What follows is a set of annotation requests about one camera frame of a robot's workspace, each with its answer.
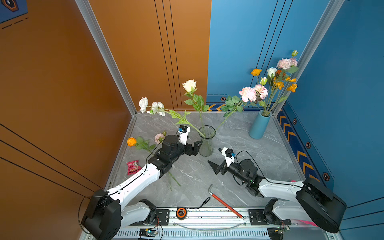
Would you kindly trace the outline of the clear ribbed glass vase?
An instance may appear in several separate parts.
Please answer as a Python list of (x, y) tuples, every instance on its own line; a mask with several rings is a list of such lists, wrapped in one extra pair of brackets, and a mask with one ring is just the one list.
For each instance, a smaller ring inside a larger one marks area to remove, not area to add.
[(213, 153), (213, 138), (216, 136), (216, 130), (212, 126), (204, 125), (199, 128), (199, 131), (202, 141), (199, 154), (203, 157), (209, 157)]

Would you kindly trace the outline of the blue ceramic cylinder vase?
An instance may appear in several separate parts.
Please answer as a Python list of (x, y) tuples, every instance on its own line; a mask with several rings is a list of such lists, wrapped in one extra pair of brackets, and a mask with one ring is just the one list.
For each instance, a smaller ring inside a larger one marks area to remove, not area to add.
[(271, 114), (265, 114), (265, 110), (259, 111), (250, 130), (249, 135), (253, 139), (261, 139), (267, 129)]

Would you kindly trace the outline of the white ranunculus flower stem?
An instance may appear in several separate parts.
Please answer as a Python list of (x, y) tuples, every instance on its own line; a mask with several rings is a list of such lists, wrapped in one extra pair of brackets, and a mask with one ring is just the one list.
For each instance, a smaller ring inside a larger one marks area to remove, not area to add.
[(189, 120), (188, 115), (191, 112), (184, 111), (184, 114), (180, 114), (174, 110), (166, 109), (164, 104), (161, 102), (153, 102), (152, 105), (149, 105), (149, 100), (147, 97), (142, 97), (139, 100), (139, 107), (141, 113), (148, 113), (151, 115), (160, 115), (165, 117), (166, 115), (170, 115), (173, 119), (177, 119), (178, 125), (188, 125), (191, 128), (195, 129), (202, 137), (207, 137), (207, 134), (203, 133), (197, 127), (195, 127)]

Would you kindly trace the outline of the pink rose spray stem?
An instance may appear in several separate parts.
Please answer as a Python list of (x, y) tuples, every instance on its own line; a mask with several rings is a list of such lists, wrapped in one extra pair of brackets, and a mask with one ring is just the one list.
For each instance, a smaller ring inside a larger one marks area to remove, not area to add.
[(223, 121), (218, 125), (219, 130), (234, 113), (242, 113), (248, 107), (264, 107), (268, 96), (268, 90), (264, 85), (258, 84), (254, 87), (244, 87), (239, 91), (239, 96), (228, 97), (222, 107)]

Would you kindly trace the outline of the cream rose flower stem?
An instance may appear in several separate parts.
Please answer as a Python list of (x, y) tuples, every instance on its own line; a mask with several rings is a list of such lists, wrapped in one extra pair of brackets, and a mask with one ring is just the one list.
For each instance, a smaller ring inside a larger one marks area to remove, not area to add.
[(184, 90), (186, 91), (185, 96), (188, 98), (185, 103), (192, 106), (195, 111), (199, 112), (201, 125), (204, 125), (202, 113), (208, 111), (209, 106), (206, 105), (204, 98), (201, 95), (197, 95), (197, 82), (195, 80), (187, 80), (182, 83)]

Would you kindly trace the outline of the white rose flower stem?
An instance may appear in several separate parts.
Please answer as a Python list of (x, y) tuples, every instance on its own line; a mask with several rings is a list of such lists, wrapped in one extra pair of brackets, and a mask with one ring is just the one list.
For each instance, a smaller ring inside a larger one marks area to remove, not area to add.
[(270, 116), (270, 104), (271, 104), (271, 101), (273, 100), (273, 94), (274, 94), (274, 78), (275, 78), (275, 75), (276, 75), (276, 72), (278, 70), (274, 67), (271, 67), (267, 70), (267, 74), (268, 74), (268, 84), (269, 84), (269, 88), (268, 88), (268, 100), (267, 100), (267, 104), (266, 104), (266, 108), (265, 108), (265, 111), (266, 111), (266, 117), (269, 117)]

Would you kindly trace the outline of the pink peony flower stem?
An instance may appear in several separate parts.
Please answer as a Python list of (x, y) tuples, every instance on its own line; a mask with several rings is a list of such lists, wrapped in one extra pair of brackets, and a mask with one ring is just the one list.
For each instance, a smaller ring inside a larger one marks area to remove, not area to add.
[(298, 68), (298, 60), (297, 60), (297, 55), (299, 52), (297, 50), (294, 50), (291, 53), (290, 58), (283, 58), (278, 61), (277, 63), (277, 70), (286, 70), (286, 73), (291, 77), (294, 73), (296, 73), (299, 68)]

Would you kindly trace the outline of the yellow poppy flower bunch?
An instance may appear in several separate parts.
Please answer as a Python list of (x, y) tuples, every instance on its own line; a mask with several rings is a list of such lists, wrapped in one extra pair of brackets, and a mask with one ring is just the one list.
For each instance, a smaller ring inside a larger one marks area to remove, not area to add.
[(270, 117), (277, 104), (288, 99), (290, 92), (295, 93), (298, 87), (297, 79), (291, 78), (288, 74), (280, 74), (278, 76), (267, 77), (268, 80), (268, 96), (265, 102), (262, 115)]

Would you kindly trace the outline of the orange gerbera flower stem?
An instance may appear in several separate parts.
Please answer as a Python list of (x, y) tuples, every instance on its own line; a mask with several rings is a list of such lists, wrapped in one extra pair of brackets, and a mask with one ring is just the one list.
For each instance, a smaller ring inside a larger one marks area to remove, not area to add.
[(271, 104), (271, 113), (274, 112), (274, 109), (282, 97), (282, 94), (284, 92), (284, 87), (285, 87), (285, 77), (287, 76), (286, 70), (278, 70), (276, 72), (276, 76), (274, 78), (274, 94), (273, 94), (273, 99), (275, 100), (273, 104)]

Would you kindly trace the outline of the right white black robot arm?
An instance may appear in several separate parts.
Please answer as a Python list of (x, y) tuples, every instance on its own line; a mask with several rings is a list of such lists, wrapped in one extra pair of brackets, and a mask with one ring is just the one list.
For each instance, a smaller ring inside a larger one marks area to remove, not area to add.
[(220, 165), (211, 161), (208, 163), (215, 174), (229, 173), (240, 180), (251, 195), (270, 199), (263, 210), (268, 224), (275, 225), (285, 220), (307, 221), (326, 232), (339, 232), (347, 204), (317, 180), (270, 180), (260, 175), (250, 159), (240, 163), (223, 161)]

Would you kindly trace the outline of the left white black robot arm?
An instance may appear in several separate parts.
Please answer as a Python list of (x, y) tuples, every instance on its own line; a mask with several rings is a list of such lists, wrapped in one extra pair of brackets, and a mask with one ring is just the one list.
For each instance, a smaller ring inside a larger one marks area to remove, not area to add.
[(202, 143), (188, 144), (182, 136), (166, 136), (162, 147), (155, 148), (147, 157), (146, 165), (131, 178), (107, 191), (99, 189), (89, 197), (80, 220), (83, 231), (97, 240), (111, 240), (121, 227), (136, 222), (150, 224), (155, 218), (156, 206), (146, 199), (131, 206), (129, 202), (166, 174), (181, 156), (196, 156)]

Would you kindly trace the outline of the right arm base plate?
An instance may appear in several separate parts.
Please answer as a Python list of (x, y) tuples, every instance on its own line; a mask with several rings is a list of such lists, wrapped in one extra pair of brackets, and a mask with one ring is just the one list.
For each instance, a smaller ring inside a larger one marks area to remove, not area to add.
[(265, 213), (262, 209), (249, 209), (248, 214), (252, 226), (264, 226), (264, 225), (285, 225), (290, 226), (292, 224), (290, 219), (281, 220), (273, 212)]

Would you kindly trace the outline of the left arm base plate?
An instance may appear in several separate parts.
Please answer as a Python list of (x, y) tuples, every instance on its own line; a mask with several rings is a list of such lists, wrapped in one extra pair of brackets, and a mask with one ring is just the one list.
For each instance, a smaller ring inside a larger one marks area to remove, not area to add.
[(151, 221), (145, 220), (144, 222), (136, 222), (130, 226), (155, 226), (159, 223), (162, 226), (168, 226), (170, 220), (170, 210), (169, 209), (157, 209), (156, 213), (153, 214), (153, 219)]

